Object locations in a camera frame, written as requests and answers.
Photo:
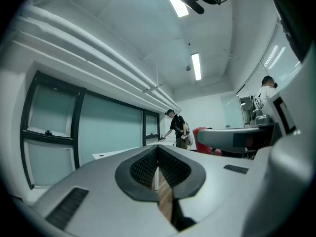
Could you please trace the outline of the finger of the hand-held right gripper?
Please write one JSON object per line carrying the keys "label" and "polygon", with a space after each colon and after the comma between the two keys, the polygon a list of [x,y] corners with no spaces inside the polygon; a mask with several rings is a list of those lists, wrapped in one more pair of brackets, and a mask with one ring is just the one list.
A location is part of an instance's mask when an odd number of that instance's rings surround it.
{"label": "finger of the hand-held right gripper", "polygon": [[200,144],[231,153],[257,151],[274,144],[278,139],[277,123],[250,128],[203,129],[197,133]]}

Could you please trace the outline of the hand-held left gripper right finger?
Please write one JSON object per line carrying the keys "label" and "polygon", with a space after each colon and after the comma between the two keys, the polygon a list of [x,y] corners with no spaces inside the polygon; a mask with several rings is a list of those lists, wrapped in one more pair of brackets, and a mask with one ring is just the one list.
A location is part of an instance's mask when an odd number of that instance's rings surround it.
{"label": "hand-held left gripper right finger", "polygon": [[240,198],[252,162],[158,146],[159,169],[172,190],[172,210],[158,237],[242,237]]}

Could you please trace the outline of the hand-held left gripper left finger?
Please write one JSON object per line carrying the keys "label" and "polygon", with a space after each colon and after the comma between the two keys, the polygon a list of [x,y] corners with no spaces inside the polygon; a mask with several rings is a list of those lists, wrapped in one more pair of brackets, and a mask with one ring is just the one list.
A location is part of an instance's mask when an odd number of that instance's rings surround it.
{"label": "hand-held left gripper left finger", "polygon": [[150,153],[145,146],[91,161],[59,181],[33,205],[33,210],[53,225],[55,235],[76,237],[169,237],[176,228],[154,201],[134,200],[117,184],[132,182],[126,171],[116,169],[125,160]]}

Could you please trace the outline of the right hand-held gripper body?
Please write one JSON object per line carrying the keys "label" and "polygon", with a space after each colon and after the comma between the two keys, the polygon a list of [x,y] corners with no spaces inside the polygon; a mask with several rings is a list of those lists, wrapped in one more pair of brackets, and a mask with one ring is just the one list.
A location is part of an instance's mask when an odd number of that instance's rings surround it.
{"label": "right hand-held gripper body", "polygon": [[259,124],[277,124],[282,136],[316,132],[316,43],[312,43],[300,71],[262,109]]}

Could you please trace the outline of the red object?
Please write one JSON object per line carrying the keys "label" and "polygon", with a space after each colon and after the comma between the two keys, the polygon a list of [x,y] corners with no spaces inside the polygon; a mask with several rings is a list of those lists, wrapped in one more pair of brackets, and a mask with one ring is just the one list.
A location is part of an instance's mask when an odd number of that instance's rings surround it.
{"label": "red object", "polygon": [[222,155],[222,151],[221,150],[219,150],[219,149],[212,149],[210,146],[205,146],[205,145],[201,144],[198,141],[198,132],[200,130],[204,130],[204,129],[206,129],[206,127],[198,127],[198,128],[195,128],[193,130],[193,136],[194,136],[194,139],[195,139],[196,151],[198,153],[203,153],[203,154],[207,154],[207,155],[221,156]]}

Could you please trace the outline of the white background table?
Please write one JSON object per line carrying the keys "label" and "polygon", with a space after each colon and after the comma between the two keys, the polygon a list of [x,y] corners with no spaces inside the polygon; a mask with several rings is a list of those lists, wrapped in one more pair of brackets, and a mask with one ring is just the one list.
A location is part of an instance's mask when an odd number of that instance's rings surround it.
{"label": "white background table", "polygon": [[168,145],[168,146],[176,146],[176,141],[171,140],[159,140],[159,141],[153,141],[153,142],[147,142],[146,145]]}

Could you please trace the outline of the office glass partition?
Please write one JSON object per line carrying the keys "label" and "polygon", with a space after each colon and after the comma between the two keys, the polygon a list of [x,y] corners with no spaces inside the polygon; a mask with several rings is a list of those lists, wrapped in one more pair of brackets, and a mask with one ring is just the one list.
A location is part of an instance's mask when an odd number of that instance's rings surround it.
{"label": "office glass partition", "polygon": [[279,92],[289,84],[300,69],[300,61],[292,51],[281,25],[277,24],[257,66],[237,92],[246,128],[254,123],[251,119],[250,97],[259,92],[262,79],[271,76],[277,84],[276,91]]}

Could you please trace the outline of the small black framed window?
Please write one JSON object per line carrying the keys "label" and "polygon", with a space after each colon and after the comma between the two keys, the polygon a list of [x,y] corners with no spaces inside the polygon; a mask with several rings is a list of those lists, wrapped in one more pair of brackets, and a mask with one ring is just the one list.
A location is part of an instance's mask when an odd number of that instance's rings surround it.
{"label": "small black framed window", "polygon": [[145,146],[148,142],[159,140],[160,124],[159,114],[143,109],[142,111],[142,144]]}

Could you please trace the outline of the person's black shirt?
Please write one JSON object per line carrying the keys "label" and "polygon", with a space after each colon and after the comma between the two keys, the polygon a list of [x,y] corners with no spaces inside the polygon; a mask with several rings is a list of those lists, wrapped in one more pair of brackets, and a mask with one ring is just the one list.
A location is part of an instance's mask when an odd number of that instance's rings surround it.
{"label": "person's black shirt", "polygon": [[300,62],[304,61],[312,43],[312,36],[303,16],[303,3],[294,0],[273,2],[292,51]]}

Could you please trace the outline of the black framed double window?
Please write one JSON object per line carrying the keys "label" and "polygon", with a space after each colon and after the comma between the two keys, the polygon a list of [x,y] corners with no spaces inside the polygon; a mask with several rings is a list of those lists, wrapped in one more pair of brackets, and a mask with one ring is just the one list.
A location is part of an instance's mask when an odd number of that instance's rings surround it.
{"label": "black framed double window", "polygon": [[22,165],[30,189],[53,186],[80,168],[79,119],[86,89],[37,71],[21,124]]}

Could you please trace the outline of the thin white ceiling pipe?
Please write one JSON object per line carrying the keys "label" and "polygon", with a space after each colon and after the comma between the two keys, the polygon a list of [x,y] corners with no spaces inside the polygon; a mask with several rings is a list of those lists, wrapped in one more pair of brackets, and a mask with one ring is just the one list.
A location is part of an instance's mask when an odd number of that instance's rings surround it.
{"label": "thin white ceiling pipe", "polygon": [[162,94],[147,92],[148,84],[106,54],[48,23],[18,17],[12,29],[18,44],[57,62],[55,70],[92,91],[159,112],[177,107]]}

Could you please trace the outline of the thick white ceiling pipe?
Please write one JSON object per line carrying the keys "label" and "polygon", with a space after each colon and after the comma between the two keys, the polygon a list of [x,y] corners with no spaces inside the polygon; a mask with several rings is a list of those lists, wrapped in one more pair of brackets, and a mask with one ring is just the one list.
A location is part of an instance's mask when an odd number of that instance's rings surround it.
{"label": "thick white ceiling pipe", "polygon": [[[93,51],[98,51],[103,56],[109,58],[110,61],[114,62],[114,71],[118,72],[118,76],[139,90],[143,91],[148,86],[156,85],[136,66],[117,53],[110,46],[78,25],[66,20],[65,18],[33,5],[24,7],[23,14],[34,19],[39,19],[41,22],[47,23],[48,25],[55,27],[72,37],[75,37],[76,39],[91,47]],[[179,109],[179,106],[163,90],[154,90],[152,95],[161,99],[166,104]]]}

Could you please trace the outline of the white pipe hanger bracket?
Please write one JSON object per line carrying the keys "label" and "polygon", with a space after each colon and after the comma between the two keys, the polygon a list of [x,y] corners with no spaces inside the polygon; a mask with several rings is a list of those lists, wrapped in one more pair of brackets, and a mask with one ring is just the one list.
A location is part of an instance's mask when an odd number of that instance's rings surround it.
{"label": "white pipe hanger bracket", "polygon": [[162,86],[162,84],[156,84],[156,85],[154,85],[154,86],[148,86],[148,87],[147,87],[145,90],[143,90],[142,92],[143,92],[143,93],[151,92],[151,91],[154,91],[154,90],[159,89],[161,86]]}

